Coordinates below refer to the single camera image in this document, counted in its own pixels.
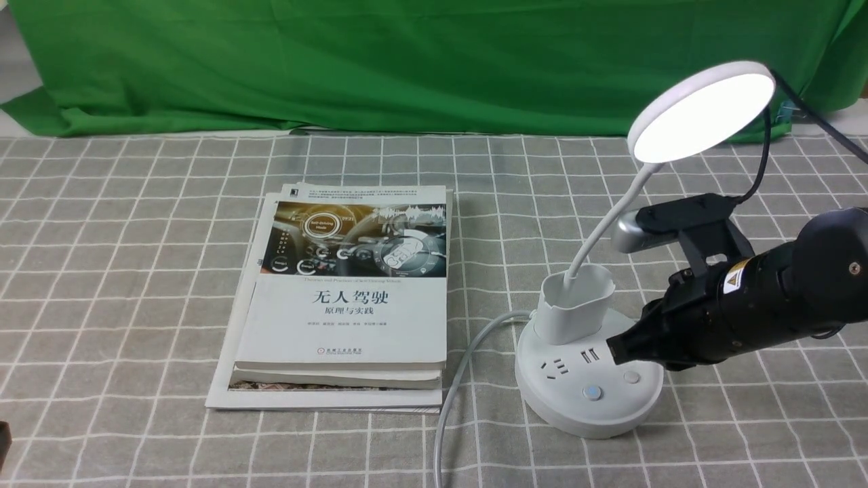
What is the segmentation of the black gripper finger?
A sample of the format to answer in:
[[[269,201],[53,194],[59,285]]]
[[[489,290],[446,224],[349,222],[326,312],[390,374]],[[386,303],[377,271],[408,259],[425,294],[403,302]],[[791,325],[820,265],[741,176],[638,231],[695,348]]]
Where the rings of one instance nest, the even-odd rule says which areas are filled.
[[[671,359],[663,313],[663,299],[652,300],[642,308],[641,317],[623,333],[606,340],[614,364],[650,361],[664,365]]]

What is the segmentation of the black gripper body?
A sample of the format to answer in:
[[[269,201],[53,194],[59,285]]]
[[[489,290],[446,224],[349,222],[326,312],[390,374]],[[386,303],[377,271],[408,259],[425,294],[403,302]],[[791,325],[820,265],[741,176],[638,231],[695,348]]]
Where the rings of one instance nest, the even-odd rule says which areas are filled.
[[[783,278],[791,257],[793,245],[782,244],[670,288],[661,306],[669,334],[664,368],[714,365],[802,338],[805,312],[791,301]]]

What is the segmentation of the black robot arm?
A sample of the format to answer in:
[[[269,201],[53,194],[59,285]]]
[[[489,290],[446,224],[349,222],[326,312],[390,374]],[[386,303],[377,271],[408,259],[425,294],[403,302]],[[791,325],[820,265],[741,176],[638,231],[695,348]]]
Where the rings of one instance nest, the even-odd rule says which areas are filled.
[[[819,214],[797,238],[756,256],[669,276],[629,330],[607,340],[614,363],[669,371],[835,334],[866,321],[866,209]]]

